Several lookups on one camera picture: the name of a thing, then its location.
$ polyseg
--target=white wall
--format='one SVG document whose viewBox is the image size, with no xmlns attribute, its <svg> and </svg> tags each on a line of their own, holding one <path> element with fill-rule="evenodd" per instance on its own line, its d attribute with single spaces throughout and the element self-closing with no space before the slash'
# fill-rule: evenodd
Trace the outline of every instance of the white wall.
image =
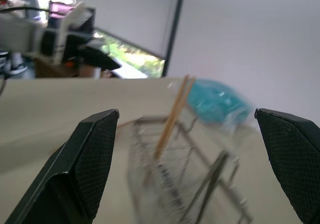
<svg viewBox="0 0 320 224">
<path fill-rule="evenodd" d="M 320 0 L 184 0 L 169 76 L 222 81 L 320 125 Z"/>
</svg>

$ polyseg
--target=wire dish rack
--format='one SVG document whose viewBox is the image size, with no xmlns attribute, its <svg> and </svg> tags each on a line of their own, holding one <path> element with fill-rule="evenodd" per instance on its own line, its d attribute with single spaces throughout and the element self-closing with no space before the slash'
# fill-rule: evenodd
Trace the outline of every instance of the wire dish rack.
<svg viewBox="0 0 320 224">
<path fill-rule="evenodd" d="M 142 117 L 133 125 L 127 177 L 138 223 L 251 223 L 233 183 L 239 162 L 232 153 L 221 150 L 210 163 L 189 135 L 192 128 L 178 121 L 161 159 L 154 159 L 166 119 Z"/>
</svg>

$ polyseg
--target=table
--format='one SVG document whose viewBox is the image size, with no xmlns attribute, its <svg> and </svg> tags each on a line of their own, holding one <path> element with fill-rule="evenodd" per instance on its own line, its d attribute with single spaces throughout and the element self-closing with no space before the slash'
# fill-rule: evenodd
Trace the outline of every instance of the table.
<svg viewBox="0 0 320 224">
<path fill-rule="evenodd" d="M 0 97 L 0 223 L 5 222 L 48 157 L 82 119 L 119 109 L 118 123 L 142 115 L 166 115 L 174 101 L 168 85 L 174 79 L 38 79 L 9 80 Z M 187 118 L 184 110 L 182 119 Z M 240 128 L 233 137 L 197 122 L 194 135 L 207 154 L 213 138 L 240 158 L 236 185 L 247 197 L 254 223 L 300 224 L 268 161 L 261 134 Z M 95 224 L 133 223 L 126 167 L 129 127 L 117 132 L 108 182 Z"/>
</svg>

